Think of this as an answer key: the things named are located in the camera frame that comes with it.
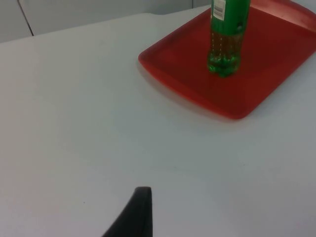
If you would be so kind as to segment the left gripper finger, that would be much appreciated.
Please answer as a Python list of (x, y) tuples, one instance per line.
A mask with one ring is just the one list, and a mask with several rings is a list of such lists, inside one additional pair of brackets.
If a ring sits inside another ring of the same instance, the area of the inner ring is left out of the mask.
[(103, 237), (153, 237), (152, 189), (137, 187)]

